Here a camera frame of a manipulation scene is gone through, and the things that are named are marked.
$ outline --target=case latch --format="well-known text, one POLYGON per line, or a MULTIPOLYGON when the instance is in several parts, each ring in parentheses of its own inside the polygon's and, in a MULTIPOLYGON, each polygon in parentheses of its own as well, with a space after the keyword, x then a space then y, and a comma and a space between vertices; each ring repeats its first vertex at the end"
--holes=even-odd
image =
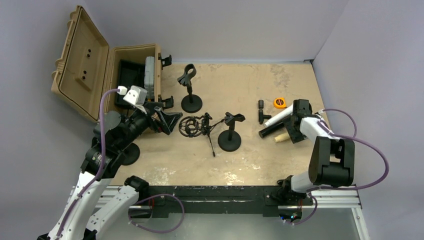
POLYGON ((167 67, 172 64, 172 56, 169 55, 168 57, 162 58, 162 56, 159 55, 160 64, 162 64, 162 69, 164 67, 167 67))

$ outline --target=tan plastic case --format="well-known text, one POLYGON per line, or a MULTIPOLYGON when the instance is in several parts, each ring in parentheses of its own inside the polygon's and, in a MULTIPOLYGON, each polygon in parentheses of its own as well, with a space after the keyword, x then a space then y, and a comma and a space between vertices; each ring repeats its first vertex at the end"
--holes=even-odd
MULTIPOLYGON (((82 6, 71 12, 68 33, 61 57, 52 73, 51 91, 92 122, 99 119, 102 95, 116 88, 120 60, 144 64, 146 57, 155 57, 154 101, 161 94, 161 48, 157 44, 119 46, 109 45, 82 6)), ((104 110, 122 112, 110 94, 104 110)))

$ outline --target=tape measure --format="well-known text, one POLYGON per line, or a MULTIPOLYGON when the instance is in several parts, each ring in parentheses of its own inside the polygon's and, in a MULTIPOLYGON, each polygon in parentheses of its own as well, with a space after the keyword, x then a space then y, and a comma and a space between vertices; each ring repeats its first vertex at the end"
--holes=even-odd
POLYGON ((284 97, 277 97, 276 99, 274 99, 274 107, 276 109, 285 109, 287 106, 284 97))

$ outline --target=case lid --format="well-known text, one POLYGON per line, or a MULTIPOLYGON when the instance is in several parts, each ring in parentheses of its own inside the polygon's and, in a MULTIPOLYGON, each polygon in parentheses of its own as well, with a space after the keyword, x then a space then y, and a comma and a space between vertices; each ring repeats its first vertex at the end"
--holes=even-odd
POLYGON ((109 45, 82 6, 70 14, 51 91, 87 119, 99 119, 109 45))

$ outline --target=cardboard tube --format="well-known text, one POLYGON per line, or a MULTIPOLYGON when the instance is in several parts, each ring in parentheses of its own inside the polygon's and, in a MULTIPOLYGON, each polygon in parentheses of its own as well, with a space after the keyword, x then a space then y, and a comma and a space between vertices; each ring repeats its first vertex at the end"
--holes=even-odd
POLYGON ((290 135, 289 135, 289 133, 288 133, 288 132, 283 133, 283 134, 280 134, 280 135, 278 135, 278 136, 274 137, 274 141, 275 141, 276 143, 283 142, 283 141, 286 141, 286 140, 288 140, 288 139, 290 139, 290 135))

